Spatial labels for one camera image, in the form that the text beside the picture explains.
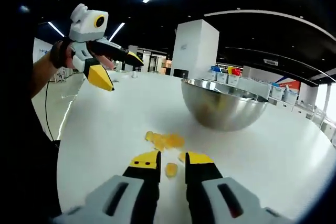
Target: window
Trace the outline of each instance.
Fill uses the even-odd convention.
[[[315,105],[320,110],[323,110],[324,108],[324,103],[326,102],[326,96],[327,96],[327,84],[319,85]]]
[[[331,85],[330,97],[327,107],[327,116],[336,122],[336,83]]]

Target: table surface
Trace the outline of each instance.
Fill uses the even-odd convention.
[[[115,90],[85,81],[73,102],[62,135],[57,186],[63,211],[113,175],[122,175],[135,156],[153,150],[147,131],[180,133],[183,151],[205,153],[224,177],[256,194],[262,207],[298,219],[318,199],[334,172],[336,151],[311,121],[269,104],[251,126],[218,132],[199,125],[184,104],[180,78],[154,73],[109,72]],[[160,199],[155,223],[191,223],[181,150],[162,153]],[[178,164],[173,179],[168,162]]]

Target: black ceiling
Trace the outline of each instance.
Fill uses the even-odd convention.
[[[79,3],[109,12],[106,36],[124,22],[113,39],[124,47],[138,45],[172,54],[178,24],[204,19],[220,31],[217,61],[248,65],[283,74],[314,85],[309,78],[336,68],[335,0],[42,0],[37,37],[54,43],[61,37],[45,22],[51,21],[64,34],[69,16]],[[226,10],[268,10],[302,16],[322,31],[288,17],[258,13],[204,14]],[[264,59],[277,60],[270,66]],[[315,80],[328,83],[330,78]]]

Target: stainless steel bowl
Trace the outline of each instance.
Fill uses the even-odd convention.
[[[183,99],[203,126],[237,131],[254,123],[268,101],[251,92],[218,82],[182,79]]]

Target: person's arm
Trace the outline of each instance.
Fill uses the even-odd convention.
[[[34,63],[32,77],[29,82],[30,97],[33,98],[57,72],[50,61],[50,51]]]
[[[72,63],[72,49],[70,44],[61,52],[62,41],[56,42],[51,51],[47,52],[41,59],[39,59],[33,66],[33,73],[29,82],[30,97],[33,98],[38,92],[48,83],[50,78],[57,72],[60,67],[75,68]],[[105,56],[95,56],[105,66],[113,68],[113,63]]]

